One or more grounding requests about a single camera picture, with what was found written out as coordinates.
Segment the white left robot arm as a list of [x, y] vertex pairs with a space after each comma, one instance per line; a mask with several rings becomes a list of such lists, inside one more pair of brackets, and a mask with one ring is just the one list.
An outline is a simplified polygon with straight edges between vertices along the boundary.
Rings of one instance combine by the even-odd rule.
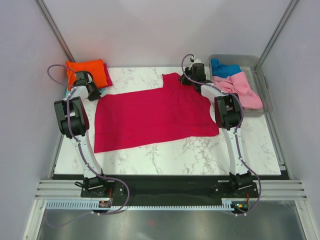
[[99, 177], [103, 174], [90, 143], [90, 123], [83, 101], [95, 101], [101, 97], [93, 76], [88, 71], [77, 71], [70, 93], [54, 102], [59, 131], [73, 144], [83, 169], [83, 182], [75, 185], [81, 188], [83, 198], [102, 198], [110, 191], [110, 185]]

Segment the magenta red t shirt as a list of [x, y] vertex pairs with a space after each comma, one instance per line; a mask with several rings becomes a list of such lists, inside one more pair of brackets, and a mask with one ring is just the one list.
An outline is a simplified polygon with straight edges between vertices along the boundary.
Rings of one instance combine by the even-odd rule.
[[210, 101], [179, 78], [164, 74], [161, 88], [102, 97], [95, 111], [94, 152], [217, 136]]

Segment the light pink t shirt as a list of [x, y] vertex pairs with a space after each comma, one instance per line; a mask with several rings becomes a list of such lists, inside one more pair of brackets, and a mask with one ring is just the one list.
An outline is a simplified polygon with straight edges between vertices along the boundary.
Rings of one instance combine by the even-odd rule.
[[263, 108], [261, 98], [252, 90], [243, 71], [227, 78], [213, 76], [212, 82], [223, 92], [237, 94], [244, 109], [258, 110]]

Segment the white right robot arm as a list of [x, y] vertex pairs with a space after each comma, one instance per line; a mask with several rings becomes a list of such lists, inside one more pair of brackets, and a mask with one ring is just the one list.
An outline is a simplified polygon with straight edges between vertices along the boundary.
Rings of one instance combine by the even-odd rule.
[[241, 142], [241, 125], [244, 114], [239, 98], [234, 93], [226, 93], [206, 79], [205, 67], [201, 62], [182, 67], [179, 81], [183, 85], [192, 85], [196, 92], [213, 103], [214, 118], [222, 130], [227, 144], [230, 170], [229, 191], [235, 197], [254, 191], [256, 184], [253, 172], [246, 164]]

